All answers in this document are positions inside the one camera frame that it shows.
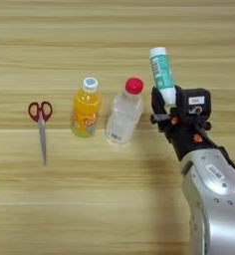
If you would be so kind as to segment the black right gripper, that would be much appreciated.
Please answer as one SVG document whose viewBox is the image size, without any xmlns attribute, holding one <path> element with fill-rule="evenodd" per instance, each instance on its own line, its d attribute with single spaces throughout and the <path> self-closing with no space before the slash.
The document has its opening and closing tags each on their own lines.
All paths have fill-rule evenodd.
<svg viewBox="0 0 235 255">
<path fill-rule="evenodd" d="M 185 113 L 185 93 L 179 86 L 176 86 L 175 89 L 177 111 L 183 116 Z M 151 107 L 155 113 L 150 117 L 151 123 L 158 125 L 159 131 L 165 134 L 179 161 L 182 161 L 188 153 L 195 150 L 204 148 L 219 149 L 219 146 L 199 126 L 188 125 L 179 117 L 167 115 L 164 99 L 156 87 L 151 90 Z"/>
</svg>

